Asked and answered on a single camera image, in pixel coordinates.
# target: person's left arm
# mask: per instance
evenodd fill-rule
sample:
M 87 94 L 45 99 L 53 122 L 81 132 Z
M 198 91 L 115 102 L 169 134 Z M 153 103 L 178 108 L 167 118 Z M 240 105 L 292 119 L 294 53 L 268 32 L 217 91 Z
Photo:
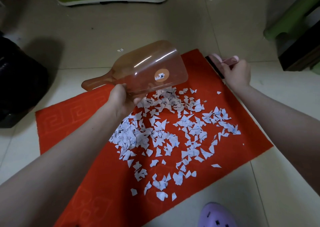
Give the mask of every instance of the person's left arm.
M 118 84 L 81 127 L 0 186 L 1 226 L 53 226 L 91 164 L 139 98 Z

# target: person's right arm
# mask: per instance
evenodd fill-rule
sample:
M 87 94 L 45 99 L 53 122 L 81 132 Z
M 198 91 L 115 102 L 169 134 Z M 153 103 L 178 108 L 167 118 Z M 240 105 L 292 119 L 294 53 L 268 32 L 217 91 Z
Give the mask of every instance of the person's right arm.
M 261 125 L 274 145 L 320 195 L 320 121 L 250 86 L 250 66 L 241 60 L 219 68 L 226 83 Z

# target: forearm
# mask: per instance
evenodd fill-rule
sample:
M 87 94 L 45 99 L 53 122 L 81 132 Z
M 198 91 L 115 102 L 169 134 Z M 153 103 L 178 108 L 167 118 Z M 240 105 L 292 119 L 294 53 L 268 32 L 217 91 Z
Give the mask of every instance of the forearm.
M 275 146 L 320 193 L 320 121 L 290 108 L 251 86 L 235 90 Z
M 111 103 L 0 186 L 2 226 L 52 226 L 122 118 Z

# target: hand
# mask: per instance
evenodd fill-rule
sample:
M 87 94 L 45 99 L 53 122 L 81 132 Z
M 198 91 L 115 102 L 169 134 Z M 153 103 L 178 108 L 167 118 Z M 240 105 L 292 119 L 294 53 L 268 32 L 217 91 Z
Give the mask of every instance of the hand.
M 225 77 L 226 83 L 234 92 L 250 85 L 251 69 L 250 65 L 245 60 L 240 60 L 233 68 L 222 63 L 222 67 L 219 68 L 219 70 Z
M 112 104 L 115 109 L 116 116 L 123 119 L 133 111 L 134 107 L 143 97 L 145 97 L 145 95 L 132 97 L 126 92 L 126 84 L 117 84 L 110 91 L 107 103 Z

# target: orange translucent dustpan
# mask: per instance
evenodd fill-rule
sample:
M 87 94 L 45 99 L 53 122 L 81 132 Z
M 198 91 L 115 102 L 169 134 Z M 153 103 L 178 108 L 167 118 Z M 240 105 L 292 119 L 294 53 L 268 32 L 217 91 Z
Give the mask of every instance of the orange translucent dustpan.
M 179 52 L 170 42 L 161 40 L 122 55 L 108 73 L 85 80 L 81 87 L 91 91 L 108 83 L 126 83 L 129 94 L 140 95 L 187 80 Z

